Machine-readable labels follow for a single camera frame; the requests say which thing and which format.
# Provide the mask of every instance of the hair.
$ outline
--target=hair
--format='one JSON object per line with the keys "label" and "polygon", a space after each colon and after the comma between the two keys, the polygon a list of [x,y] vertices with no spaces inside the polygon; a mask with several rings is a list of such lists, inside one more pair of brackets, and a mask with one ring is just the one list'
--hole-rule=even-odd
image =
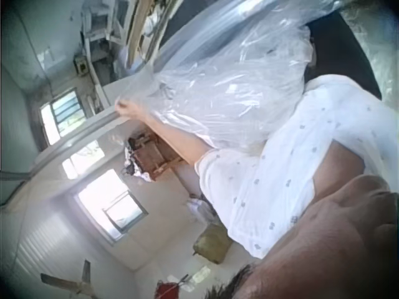
{"label": "hair", "polygon": [[246,265],[243,267],[226,285],[213,286],[206,291],[204,299],[232,299],[237,293],[241,285],[247,280],[252,273],[253,267]]}

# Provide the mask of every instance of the ceiling fan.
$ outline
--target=ceiling fan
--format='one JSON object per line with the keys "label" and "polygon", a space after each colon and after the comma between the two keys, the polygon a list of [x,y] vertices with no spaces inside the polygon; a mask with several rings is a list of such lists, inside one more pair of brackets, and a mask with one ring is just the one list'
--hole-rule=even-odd
{"label": "ceiling fan", "polygon": [[40,274],[40,278],[42,283],[47,285],[71,291],[76,295],[83,294],[90,296],[92,299],[99,299],[99,297],[94,294],[93,286],[90,283],[90,262],[88,260],[85,260],[83,266],[81,282],[71,282],[70,280],[64,280],[44,273]]}

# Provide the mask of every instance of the white patterned garment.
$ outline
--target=white patterned garment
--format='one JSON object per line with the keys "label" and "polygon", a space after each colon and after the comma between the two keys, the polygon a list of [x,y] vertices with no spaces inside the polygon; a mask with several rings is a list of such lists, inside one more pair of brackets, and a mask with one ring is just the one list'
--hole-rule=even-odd
{"label": "white patterned garment", "polygon": [[365,173],[399,191],[398,115],[351,79],[310,81],[289,121],[261,157],[215,149],[196,164],[201,190],[229,236],[263,258],[314,197],[313,176],[333,140],[365,163]]}

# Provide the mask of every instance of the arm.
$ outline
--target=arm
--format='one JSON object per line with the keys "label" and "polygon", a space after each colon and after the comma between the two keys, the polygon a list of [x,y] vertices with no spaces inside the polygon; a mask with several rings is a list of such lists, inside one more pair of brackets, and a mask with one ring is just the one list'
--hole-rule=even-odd
{"label": "arm", "polygon": [[115,106],[121,116],[140,120],[167,142],[186,162],[194,166],[195,162],[212,149],[194,134],[166,125],[150,115],[145,109],[131,101],[119,101]]}

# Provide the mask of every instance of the fan blade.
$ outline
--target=fan blade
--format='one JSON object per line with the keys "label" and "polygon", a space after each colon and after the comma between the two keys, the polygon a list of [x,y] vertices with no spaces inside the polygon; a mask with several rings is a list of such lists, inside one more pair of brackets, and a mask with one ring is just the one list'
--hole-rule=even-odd
{"label": "fan blade", "polygon": [[77,282],[70,282],[69,280],[60,279],[44,273],[40,274],[40,278],[42,283],[51,285],[53,287],[62,288],[75,293],[79,292],[80,290],[80,284]]}
{"label": "fan blade", "polygon": [[90,283],[90,262],[88,260],[85,260],[85,264],[83,266],[82,281],[85,283]]}

